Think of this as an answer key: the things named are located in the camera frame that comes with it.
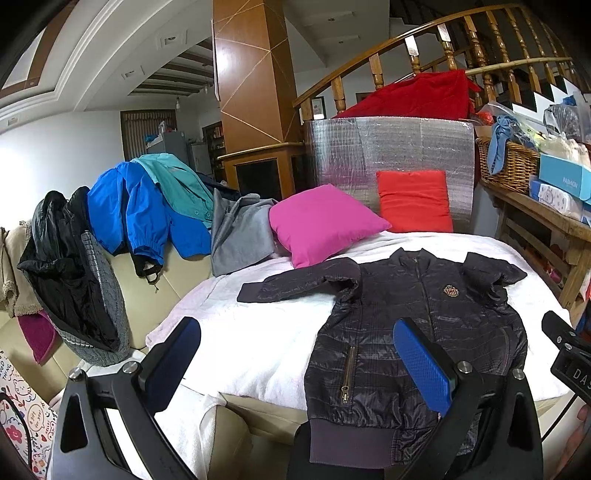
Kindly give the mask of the black shiny jacket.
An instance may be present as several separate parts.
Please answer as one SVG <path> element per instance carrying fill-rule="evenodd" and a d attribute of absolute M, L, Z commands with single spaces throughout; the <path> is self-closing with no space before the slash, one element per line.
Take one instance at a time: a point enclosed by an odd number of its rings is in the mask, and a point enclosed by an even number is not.
<path fill-rule="evenodd" d="M 38 203 L 31 220 L 31 236 L 17 268 L 29 281 L 48 314 L 66 330 L 84 332 L 99 346 L 109 347 L 109 337 L 92 320 L 89 267 L 81 234 L 89 231 L 87 193 L 77 188 L 70 198 L 52 190 Z"/>

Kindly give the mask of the grey refrigerator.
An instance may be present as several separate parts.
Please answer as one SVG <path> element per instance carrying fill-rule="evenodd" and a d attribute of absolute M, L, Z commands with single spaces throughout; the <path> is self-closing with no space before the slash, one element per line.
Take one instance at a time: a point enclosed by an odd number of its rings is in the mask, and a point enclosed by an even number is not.
<path fill-rule="evenodd" d="M 146 145 L 146 152 L 148 154 L 169 153 L 190 166 L 186 141 L 177 131 L 160 133 Z"/>

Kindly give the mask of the wooden pillar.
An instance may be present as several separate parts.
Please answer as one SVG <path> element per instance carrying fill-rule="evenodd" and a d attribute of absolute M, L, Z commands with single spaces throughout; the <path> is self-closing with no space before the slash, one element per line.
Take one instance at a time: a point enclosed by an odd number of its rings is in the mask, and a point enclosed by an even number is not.
<path fill-rule="evenodd" d="M 287 198 L 304 147 L 283 3 L 215 1 L 212 31 L 228 184 Z"/>

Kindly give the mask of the grey knitted garment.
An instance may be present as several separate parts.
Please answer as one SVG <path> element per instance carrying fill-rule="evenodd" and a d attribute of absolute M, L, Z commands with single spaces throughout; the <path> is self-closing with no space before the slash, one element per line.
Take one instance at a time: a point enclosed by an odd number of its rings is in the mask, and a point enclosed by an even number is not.
<path fill-rule="evenodd" d="M 89 231 L 85 231 L 81 234 L 81 243 L 90 274 L 91 302 L 88 309 L 93 314 L 92 320 L 98 315 L 96 328 L 101 328 L 102 332 L 105 330 L 109 347 L 91 343 L 86 332 L 85 337 L 82 337 L 80 332 L 66 330 L 55 321 L 51 323 L 62 341 L 81 360 L 92 366 L 110 367 L 132 353 L 125 303 L 119 282 L 97 240 Z"/>

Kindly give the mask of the blue jacket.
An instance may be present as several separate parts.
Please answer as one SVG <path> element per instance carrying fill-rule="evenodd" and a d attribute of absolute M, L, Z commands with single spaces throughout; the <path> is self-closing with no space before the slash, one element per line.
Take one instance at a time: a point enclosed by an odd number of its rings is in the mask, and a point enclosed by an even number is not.
<path fill-rule="evenodd" d="M 131 256 L 135 273 L 153 284 L 167 244 L 183 259 L 211 253 L 204 222 L 175 212 L 145 169 L 121 162 L 104 172 L 87 194 L 88 221 L 111 255 Z"/>

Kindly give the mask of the silver foil insulation panel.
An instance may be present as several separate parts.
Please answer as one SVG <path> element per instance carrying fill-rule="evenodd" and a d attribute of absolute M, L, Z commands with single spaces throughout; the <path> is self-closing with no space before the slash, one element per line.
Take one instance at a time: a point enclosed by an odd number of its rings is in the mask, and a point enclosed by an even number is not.
<path fill-rule="evenodd" d="M 471 230 L 475 181 L 474 127 L 414 117 L 315 120 L 305 126 L 315 185 L 332 184 L 377 212 L 379 171 L 446 173 L 454 230 Z"/>

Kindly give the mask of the white bed blanket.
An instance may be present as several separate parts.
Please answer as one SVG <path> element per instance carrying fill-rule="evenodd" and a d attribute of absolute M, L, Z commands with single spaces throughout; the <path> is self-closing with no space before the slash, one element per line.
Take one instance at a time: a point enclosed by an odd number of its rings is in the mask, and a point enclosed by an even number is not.
<path fill-rule="evenodd" d="M 549 311 L 567 316 L 499 240 L 384 232 L 315 266 L 277 257 L 207 279 L 146 343 L 194 318 L 201 343 L 185 374 L 191 387 L 304 411 L 315 460 L 384 468 L 409 463 L 438 421 L 394 350 L 399 319 L 479 372 L 523 369 L 543 401 L 567 391 L 541 328 Z"/>

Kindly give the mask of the cartoon patterned bag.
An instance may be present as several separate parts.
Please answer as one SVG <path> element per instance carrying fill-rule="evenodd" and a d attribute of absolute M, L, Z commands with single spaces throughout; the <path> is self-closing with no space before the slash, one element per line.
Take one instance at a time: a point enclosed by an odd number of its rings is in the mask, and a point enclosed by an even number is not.
<path fill-rule="evenodd" d="M 46 479 L 57 412 L 1 352 L 1 428 L 37 479 Z"/>

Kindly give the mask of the blue cloth in basket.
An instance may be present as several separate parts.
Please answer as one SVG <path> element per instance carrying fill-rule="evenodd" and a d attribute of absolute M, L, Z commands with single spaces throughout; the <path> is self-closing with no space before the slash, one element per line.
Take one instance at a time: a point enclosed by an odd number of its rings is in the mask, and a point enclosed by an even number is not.
<path fill-rule="evenodd" d="M 508 142 L 519 140 L 521 127 L 510 115 L 499 115 L 493 125 L 487 154 L 487 168 L 491 175 L 499 174 L 505 164 Z"/>

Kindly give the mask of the red cloth on panel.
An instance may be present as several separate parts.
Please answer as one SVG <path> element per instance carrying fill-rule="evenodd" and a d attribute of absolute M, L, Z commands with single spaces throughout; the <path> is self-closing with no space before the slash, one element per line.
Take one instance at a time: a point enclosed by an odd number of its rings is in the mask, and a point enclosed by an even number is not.
<path fill-rule="evenodd" d="M 474 112 L 471 96 L 480 92 L 464 70 L 420 73 L 376 90 L 335 118 L 392 116 L 457 121 Z"/>

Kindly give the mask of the pink pillow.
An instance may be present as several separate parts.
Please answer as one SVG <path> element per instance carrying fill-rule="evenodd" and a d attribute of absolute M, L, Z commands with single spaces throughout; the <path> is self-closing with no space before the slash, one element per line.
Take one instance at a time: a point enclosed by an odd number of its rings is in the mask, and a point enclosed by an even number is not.
<path fill-rule="evenodd" d="M 294 194 L 270 209 L 270 227 L 295 268 L 326 259 L 391 228 L 390 222 L 332 184 Z"/>

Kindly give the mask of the black quilted jacket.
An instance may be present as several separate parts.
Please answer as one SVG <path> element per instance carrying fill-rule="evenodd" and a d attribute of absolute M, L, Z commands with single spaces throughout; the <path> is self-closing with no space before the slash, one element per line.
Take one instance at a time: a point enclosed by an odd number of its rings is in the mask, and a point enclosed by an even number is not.
<path fill-rule="evenodd" d="M 452 400 L 428 381 L 427 353 L 504 375 L 524 364 L 527 336 L 507 290 L 519 267 L 469 253 L 461 262 L 427 250 L 349 258 L 246 283 L 242 303 L 274 303 L 331 291 L 335 303 L 318 330 L 304 374 L 311 463 L 383 469 L 411 462 Z"/>

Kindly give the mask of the wooden stair railing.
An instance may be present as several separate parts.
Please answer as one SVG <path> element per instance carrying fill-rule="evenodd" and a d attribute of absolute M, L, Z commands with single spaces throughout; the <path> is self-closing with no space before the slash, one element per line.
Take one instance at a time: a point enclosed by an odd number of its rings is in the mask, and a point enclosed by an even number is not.
<path fill-rule="evenodd" d="M 553 97 L 557 89 L 590 86 L 580 62 L 548 24 L 522 4 L 505 3 L 408 27 L 325 74 L 293 106 L 301 119 L 311 120 L 325 93 L 341 113 L 390 83 L 457 69 L 480 86 L 473 96 L 477 105 L 495 99 L 530 104 L 538 96 Z"/>

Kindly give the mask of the white tissue pack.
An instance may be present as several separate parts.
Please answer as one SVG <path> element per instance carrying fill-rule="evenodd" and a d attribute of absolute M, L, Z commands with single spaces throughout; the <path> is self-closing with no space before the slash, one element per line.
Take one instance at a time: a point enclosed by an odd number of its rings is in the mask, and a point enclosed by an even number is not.
<path fill-rule="evenodd" d="M 583 217 L 583 204 L 569 193 L 540 181 L 538 178 L 530 180 L 530 197 L 539 203 L 555 210 L 563 216 L 576 221 Z"/>

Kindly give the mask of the wicker basket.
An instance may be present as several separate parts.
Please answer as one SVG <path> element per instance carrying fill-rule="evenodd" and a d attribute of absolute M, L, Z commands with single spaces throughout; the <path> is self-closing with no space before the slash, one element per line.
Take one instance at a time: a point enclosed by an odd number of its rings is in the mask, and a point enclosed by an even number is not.
<path fill-rule="evenodd" d="M 508 142 L 503 169 L 497 174 L 491 174 L 487 164 L 489 146 L 489 138 L 476 139 L 482 181 L 504 190 L 527 195 L 530 180 L 539 174 L 540 154 L 520 144 Z"/>

